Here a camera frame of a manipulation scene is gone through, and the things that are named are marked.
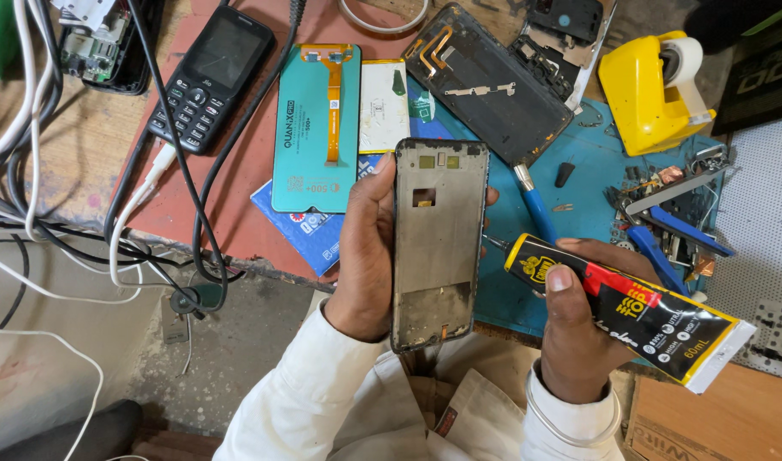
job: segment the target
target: keypad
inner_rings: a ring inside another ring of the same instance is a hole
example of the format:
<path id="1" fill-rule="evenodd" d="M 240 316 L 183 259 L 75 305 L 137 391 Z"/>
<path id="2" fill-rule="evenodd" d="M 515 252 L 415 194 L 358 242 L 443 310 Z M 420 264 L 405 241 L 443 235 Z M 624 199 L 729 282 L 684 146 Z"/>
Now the keypad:
<path id="1" fill-rule="evenodd" d="M 206 97 L 206 91 L 202 88 L 192 88 L 186 93 L 186 100 L 196 108 L 199 108 L 206 103 Z"/>
<path id="2" fill-rule="evenodd" d="M 183 146 L 189 150 L 202 148 L 202 143 L 211 139 L 213 124 L 217 122 L 220 110 L 225 106 L 223 100 L 212 98 L 208 89 L 191 86 L 182 79 L 175 80 L 171 85 L 166 102 L 170 107 L 177 108 L 171 109 L 174 128 Z M 162 106 L 155 110 L 154 116 L 149 120 L 149 127 L 158 135 L 169 137 L 166 114 Z"/>

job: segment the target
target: qr code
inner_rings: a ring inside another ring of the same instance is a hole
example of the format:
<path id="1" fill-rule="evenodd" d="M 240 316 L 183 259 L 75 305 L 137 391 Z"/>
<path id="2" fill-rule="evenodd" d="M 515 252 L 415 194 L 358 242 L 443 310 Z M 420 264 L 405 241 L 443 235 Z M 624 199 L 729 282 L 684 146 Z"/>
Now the qr code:
<path id="1" fill-rule="evenodd" d="M 302 192 L 302 176 L 288 177 L 288 192 Z"/>

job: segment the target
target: phone screen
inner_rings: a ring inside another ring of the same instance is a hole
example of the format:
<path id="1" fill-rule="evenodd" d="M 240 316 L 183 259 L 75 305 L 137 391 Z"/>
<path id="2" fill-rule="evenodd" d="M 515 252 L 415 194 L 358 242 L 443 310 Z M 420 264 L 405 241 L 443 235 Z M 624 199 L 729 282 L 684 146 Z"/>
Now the phone screen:
<path id="1" fill-rule="evenodd" d="M 246 65 L 263 40 L 224 17 L 217 17 L 206 35 L 192 51 L 190 67 L 228 88 L 234 88 Z"/>

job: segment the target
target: hand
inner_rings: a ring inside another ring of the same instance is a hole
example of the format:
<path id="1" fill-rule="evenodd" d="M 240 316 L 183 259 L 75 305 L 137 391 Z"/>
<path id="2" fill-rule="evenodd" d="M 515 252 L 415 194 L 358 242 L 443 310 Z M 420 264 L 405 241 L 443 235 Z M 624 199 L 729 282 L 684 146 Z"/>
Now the hand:
<path id="1" fill-rule="evenodd" d="M 661 284 L 650 261 L 628 249 L 595 239 L 558 239 L 556 246 L 595 263 Z M 610 372 L 636 355 L 592 321 L 579 278 L 569 267 L 550 267 L 546 277 L 547 325 L 541 343 L 541 380 L 568 403 L 603 398 Z"/>
<path id="2" fill-rule="evenodd" d="M 351 187 L 340 233 L 340 277 L 323 309 L 332 327 L 365 342 L 379 341 L 391 328 L 393 155 L 386 153 L 371 173 Z M 488 187 L 487 205 L 498 198 Z"/>

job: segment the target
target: phone keypad button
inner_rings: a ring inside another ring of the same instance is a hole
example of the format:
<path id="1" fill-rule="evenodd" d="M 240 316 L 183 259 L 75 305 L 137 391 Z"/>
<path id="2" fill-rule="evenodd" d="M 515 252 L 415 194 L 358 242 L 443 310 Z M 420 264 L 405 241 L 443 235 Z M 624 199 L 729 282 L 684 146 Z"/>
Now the phone keypad button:
<path id="1" fill-rule="evenodd" d="M 192 88 L 186 94 L 186 100 L 192 106 L 199 108 L 206 103 L 206 92 L 199 88 Z"/>

